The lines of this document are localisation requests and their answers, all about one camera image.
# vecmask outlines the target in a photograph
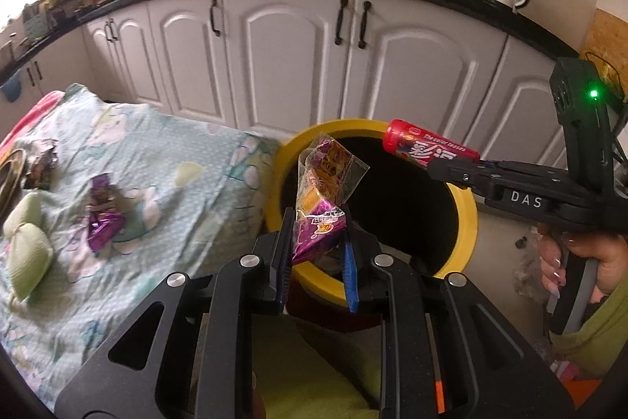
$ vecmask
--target yellow rim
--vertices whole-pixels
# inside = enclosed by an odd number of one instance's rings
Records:
[[[272,175],[271,193],[266,203],[266,225],[269,231],[281,228],[281,188],[288,171],[296,163],[299,153],[307,148],[318,134],[329,134],[338,139],[342,137],[374,137],[382,139],[388,123],[366,119],[336,120],[307,128],[283,146],[275,157]],[[448,185],[451,197],[458,212],[458,237],[451,250],[451,255],[443,267],[434,275],[445,277],[450,272],[462,272],[466,267],[477,238],[477,207],[470,190],[461,190]],[[346,307],[345,290],[342,283],[329,277],[311,262],[301,263],[293,269],[297,281],[321,298]]]

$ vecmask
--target kitchen cabinet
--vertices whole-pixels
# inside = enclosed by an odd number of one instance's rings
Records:
[[[132,98],[115,52],[109,17],[97,18],[83,26],[83,36],[92,62],[93,92],[103,100],[130,102]]]
[[[224,0],[238,128],[285,140],[338,118],[353,1]]]
[[[21,68],[18,80],[20,81],[21,93],[17,100],[9,102],[0,92],[0,143],[15,124],[20,121],[42,97],[42,92],[40,92],[35,75],[29,65],[25,65]]]
[[[148,103],[161,112],[171,113],[155,53],[147,4],[114,12],[109,17],[109,36],[117,54],[117,69],[124,77],[133,101]]]
[[[400,118],[461,142],[506,35],[418,0],[356,0],[343,118]]]
[[[65,91],[78,82],[90,90],[95,88],[92,65],[81,29],[68,32],[39,52],[28,63],[42,95],[55,90]]]
[[[550,91],[554,61],[508,37],[464,144],[483,159],[566,167],[563,129]]]
[[[172,114],[234,127],[222,0],[154,0],[148,10]]]

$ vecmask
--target cabinet handle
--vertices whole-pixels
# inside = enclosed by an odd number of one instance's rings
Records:
[[[107,38],[107,41],[109,43],[113,43],[114,41],[109,37],[109,35],[107,34],[107,28],[109,27],[109,22],[105,22],[105,38]]]
[[[28,73],[28,78],[31,81],[31,86],[35,87],[35,81],[33,80],[33,74],[31,73],[31,69],[29,67],[26,67],[26,72]]]
[[[111,37],[117,41],[117,36],[114,34],[114,19],[109,19],[109,31],[111,31]]]
[[[216,24],[214,23],[214,8],[216,6],[218,6],[218,1],[213,0],[212,5],[209,6],[209,23],[212,26],[212,31],[214,31],[214,34],[218,37],[221,37],[221,32],[216,29]]]
[[[366,23],[368,22],[368,13],[373,4],[370,1],[364,1],[364,13],[362,14],[362,22],[360,22],[360,41],[357,46],[360,49],[366,47],[366,41],[364,41],[364,34],[366,33]]]
[[[342,45],[342,38],[340,37],[340,31],[342,29],[342,17],[345,13],[345,8],[349,4],[349,0],[340,0],[340,9],[338,10],[338,18],[336,18],[336,39],[334,43],[336,45]]]
[[[33,61],[33,64],[35,65],[35,69],[37,70],[37,75],[40,76],[40,82],[43,81],[42,70],[39,69],[39,63],[37,61]]]

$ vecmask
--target snack package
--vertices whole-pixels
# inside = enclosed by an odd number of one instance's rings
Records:
[[[92,178],[92,197],[87,205],[87,212],[87,243],[92,252],[98,253],[125,224],[122,213],[115,209],[107,173]]]
[[[388,153],[426,168],[432,159],[464,157],[478,162],[480,154],[475,150],[445,139],[412,123],[392,120],[386,129],[382,145]]]
[[[299,155],[293,264],[331,250],[346,228],[338,207],[349,199],[369,166],[322,134]]]
[[[33,162],[30,172],[24,179],[24,188],[38,188],[40,190],[49,190],[52,179],[52,170],[57,166],[57,141],[48,139],[45,143],[43,152]]]

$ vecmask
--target bed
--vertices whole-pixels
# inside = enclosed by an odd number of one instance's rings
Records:
[[[9,242],[0,232],[0,343],[52,410],[81,365],[167,274],[214,273],[250,251],[278,143],[147,105],[107,104],[79,84],[11,146],[37,154],[48,138],[58,141],[58,167],[50,190],[38,193],[54,259],[34,292],[9,306]],[[102,172],[117,188],[126,225],[95,255],[86,204],[90,178]]]

